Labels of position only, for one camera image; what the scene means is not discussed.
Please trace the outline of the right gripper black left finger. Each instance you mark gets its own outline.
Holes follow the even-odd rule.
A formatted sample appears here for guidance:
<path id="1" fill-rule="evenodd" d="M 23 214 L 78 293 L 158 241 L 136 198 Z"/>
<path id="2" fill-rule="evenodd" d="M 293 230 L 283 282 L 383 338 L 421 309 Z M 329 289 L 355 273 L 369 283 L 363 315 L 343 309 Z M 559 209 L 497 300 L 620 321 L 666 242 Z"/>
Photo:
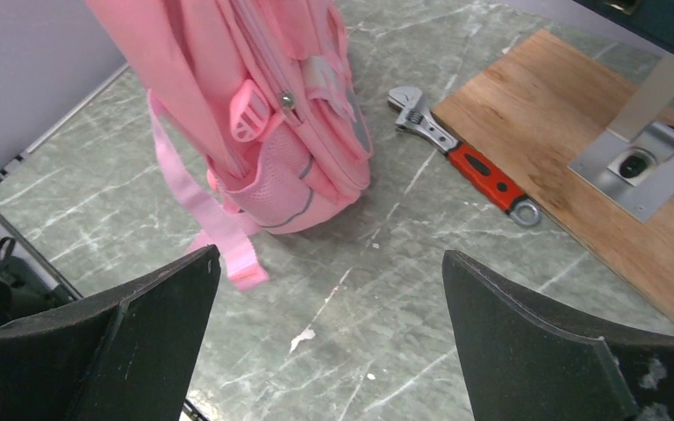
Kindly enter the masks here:
<path id="1" fill-rule="evenodd" d="M 0 327 L 0 420 L 177 420 L 216 296 L 203 247 Z"/>

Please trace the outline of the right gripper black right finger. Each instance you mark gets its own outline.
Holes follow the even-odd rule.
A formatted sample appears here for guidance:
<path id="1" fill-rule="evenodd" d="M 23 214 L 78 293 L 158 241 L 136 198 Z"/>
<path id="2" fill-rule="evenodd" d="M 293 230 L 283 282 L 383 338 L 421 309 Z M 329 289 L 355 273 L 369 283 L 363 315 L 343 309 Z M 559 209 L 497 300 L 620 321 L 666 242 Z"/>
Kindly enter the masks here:
<path id="1" fill-rule="evenodd" d="M 674 336 L 620 325 L 448 250 L 442 279 L 477 420 L 674 420 Z"/>

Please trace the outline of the pink student backpack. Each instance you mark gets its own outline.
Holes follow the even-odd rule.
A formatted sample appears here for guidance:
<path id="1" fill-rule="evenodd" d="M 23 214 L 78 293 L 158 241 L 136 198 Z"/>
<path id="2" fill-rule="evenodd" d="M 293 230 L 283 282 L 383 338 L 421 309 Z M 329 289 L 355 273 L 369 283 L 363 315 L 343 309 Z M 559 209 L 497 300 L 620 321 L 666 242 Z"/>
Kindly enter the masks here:
<path id="1" fill-rule="evenodd" d="M 333 1 L 92 1 L 142 82 L 176 200 L 239 290 L 268 280 L 253 234 L 300 232 L 355 203 L 373 145 Z"/>

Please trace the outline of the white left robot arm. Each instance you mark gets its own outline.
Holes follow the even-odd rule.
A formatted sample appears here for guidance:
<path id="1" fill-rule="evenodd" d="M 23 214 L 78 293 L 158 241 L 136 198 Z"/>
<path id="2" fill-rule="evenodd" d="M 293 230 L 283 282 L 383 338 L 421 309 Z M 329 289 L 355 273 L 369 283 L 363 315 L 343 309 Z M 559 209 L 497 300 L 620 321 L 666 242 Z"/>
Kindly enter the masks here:
<path id="1" fill-rule="evenodd" d="M 13 254 L 16 245 L 13 237 L 0 239 L 0 327 L 75 301 L 62 287 L 49 289 L 26 260 Z"/>

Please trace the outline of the wooden support block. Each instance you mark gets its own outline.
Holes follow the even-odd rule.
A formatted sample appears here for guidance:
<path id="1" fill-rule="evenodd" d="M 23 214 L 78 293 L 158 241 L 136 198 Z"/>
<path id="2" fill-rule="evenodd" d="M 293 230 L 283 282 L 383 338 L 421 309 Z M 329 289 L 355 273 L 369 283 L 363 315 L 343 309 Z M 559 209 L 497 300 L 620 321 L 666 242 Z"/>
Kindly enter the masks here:
<path id="1" fill-rule="evenodd" d="M 540 30 L 434 114 L 674 322 L 674 110 L 607 130 L 635 86 Z"/>

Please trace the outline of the dark green rack device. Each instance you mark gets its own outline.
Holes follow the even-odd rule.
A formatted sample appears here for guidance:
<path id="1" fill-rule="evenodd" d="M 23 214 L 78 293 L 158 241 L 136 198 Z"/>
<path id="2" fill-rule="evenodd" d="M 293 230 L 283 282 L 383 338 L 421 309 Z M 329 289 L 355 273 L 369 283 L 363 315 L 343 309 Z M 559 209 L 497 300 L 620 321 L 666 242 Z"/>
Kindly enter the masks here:
<path id="1" fill-rule="evenodd" d="M 674 0 L 577 0 L 576 3 L 674 55 Z"/>

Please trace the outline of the silver side rail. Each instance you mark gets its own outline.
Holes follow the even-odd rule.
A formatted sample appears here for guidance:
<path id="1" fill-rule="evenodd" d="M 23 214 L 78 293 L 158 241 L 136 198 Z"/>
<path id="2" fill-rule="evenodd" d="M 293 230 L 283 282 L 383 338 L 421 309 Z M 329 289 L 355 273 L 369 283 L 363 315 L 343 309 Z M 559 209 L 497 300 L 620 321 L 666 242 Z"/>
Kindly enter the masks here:
<path id="1" fill-rule="evenodd" d="M 116 69 L 96 88 L 94 88 L 84 99 L 74 106 L 66 115 L 61 117 L 47 131 L 36 138 L 33 143 L 27 146 L 22 152 L 15 155 L 4 166 L 0 167 L 0 183 L 11 173 L 13 173 L 20 165 L 23 165 L 30 156 L 34 155 L 34 153 L 39 148 L 41 148 L 59 130 L 61 130 L 79 111 L 83 110 L 91 101 L 107 90 L 120 76 L 122 76 L 128 70 L 128 68 L 129 64 L 124 63 L 122 66 Z"/>

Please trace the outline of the grey metal bracket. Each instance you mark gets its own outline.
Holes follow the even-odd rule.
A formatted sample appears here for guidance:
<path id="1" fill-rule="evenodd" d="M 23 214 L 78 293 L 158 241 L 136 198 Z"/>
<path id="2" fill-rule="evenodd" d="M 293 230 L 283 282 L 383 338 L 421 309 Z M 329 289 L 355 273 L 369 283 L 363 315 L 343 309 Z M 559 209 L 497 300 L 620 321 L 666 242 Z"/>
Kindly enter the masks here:
<path id="1" fill-rule="evenodd" d="M 673 98 L 674 55 L 666 53 L 606 129 L 568 165 L 642 223 L 674 196 L 674 126 L 658 117 Z"/>

